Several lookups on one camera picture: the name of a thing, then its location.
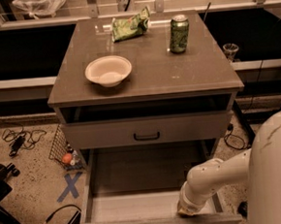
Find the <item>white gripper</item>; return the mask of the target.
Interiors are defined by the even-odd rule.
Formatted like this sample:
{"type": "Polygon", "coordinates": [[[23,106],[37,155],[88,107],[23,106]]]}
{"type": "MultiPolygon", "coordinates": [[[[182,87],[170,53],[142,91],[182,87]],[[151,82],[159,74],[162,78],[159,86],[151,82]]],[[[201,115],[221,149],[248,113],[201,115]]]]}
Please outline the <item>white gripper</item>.
{"type": "Polygon", "coordinates": [[[179,216],[194,217],[204,208],[207,197],[199,192],[194,192],[185,181],[182,185],[178,199],[179,216]]]}

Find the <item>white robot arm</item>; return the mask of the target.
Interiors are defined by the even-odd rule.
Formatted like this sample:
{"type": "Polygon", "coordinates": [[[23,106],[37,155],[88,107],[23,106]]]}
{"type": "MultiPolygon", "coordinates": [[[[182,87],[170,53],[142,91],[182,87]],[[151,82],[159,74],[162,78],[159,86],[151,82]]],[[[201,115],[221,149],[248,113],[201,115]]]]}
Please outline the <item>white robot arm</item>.
{"type": "Polygon", "coordinates": [[[281,224],[281,112],[261,125],[252,147],[223,161],[193,167],[180,189],[177,213],[194,216],[224,185],[247,182],[248,224],[281,224]]]}

